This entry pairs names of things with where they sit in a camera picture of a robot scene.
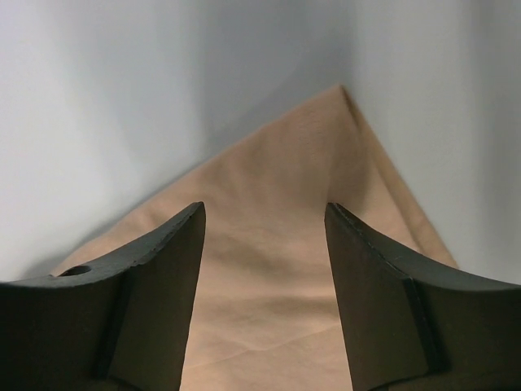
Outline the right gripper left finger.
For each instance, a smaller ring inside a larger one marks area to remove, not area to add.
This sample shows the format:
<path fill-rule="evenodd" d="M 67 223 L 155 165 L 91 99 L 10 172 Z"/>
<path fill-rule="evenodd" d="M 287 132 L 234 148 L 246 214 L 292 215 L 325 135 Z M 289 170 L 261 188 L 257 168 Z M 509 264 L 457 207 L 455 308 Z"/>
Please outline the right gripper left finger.
<path fill-rule="evenodd" d="M 196 202 L 59 275 L 3 283 L 2 389 L 179 389 L 205 222 Z"/>

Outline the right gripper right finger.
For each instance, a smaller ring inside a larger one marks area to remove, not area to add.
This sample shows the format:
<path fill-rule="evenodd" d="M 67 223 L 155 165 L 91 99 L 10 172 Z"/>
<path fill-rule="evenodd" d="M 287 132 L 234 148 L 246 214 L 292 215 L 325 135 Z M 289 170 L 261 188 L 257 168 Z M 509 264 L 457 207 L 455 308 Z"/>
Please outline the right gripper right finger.
<path fill-rule="evenodd" d="M 519 285 L 434 261 L 339 204 L 325 228 L 355 390 L 519 389 Z"/>

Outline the beige t-shirt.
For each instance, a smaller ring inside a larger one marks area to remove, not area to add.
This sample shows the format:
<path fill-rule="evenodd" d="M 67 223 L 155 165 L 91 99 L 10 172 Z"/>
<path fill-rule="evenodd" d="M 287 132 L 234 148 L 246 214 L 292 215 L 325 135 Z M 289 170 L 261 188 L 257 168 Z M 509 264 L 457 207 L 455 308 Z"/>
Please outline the beige t-shirt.
<path fill-rule="evenodd" d="M 356 103 L 335 86 L 190 171 L 59 271 L 206 209 L 184 390 L 348 390 L 326 246 L 328 203 L 434 260 L 455 261 Z"/>

